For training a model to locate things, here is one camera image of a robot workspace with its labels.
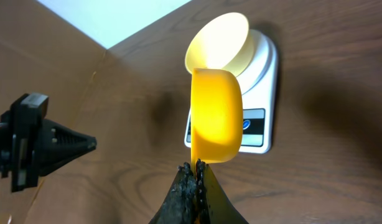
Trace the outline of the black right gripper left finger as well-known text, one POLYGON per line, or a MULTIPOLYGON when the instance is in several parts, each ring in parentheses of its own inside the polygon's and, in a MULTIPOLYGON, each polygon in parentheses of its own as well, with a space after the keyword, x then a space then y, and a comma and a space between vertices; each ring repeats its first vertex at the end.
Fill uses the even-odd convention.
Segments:
POLYGON ((195 208, 196 179, 191 165, 184 162, 177 167, 177 174, 165 199, 149 224, 193 224, 197 217, 195 208))

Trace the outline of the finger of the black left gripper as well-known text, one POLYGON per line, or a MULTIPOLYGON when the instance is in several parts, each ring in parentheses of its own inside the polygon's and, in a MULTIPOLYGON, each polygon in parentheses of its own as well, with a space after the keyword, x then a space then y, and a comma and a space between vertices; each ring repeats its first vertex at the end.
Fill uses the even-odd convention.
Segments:
POLYGON ((39 176, 51 174, 69 162, 94 151, 96 147, 95 137, 44 119, 38 133, 39 176))

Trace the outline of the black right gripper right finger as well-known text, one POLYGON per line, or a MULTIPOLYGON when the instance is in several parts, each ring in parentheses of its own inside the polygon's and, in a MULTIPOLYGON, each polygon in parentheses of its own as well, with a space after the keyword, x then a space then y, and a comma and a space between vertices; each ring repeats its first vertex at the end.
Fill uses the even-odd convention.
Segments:
POLYGON ((197 171, 197 223, 248 224, 229 201, 212 169, 200 159, 197 171))

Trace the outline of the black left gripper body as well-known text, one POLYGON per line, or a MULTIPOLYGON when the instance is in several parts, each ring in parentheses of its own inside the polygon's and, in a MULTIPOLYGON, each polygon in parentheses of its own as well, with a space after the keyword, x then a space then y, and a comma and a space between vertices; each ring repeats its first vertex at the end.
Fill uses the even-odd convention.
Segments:
POLYGON ((37 136, 47 114, 49 97, 25 93, 0 116, 0 174, 11 177, 11 192, 37 186, 37 136))

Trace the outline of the yellow measuring scoop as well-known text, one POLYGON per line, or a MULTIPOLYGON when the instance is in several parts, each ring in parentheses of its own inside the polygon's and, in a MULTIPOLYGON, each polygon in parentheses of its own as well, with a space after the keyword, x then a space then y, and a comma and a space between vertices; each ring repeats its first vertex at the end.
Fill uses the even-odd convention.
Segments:
POLYGON ((196 68, 190 102, 191 167, 197 161, 222 163, 240 150, 243 104, 235 76, 225 70, 196 68))

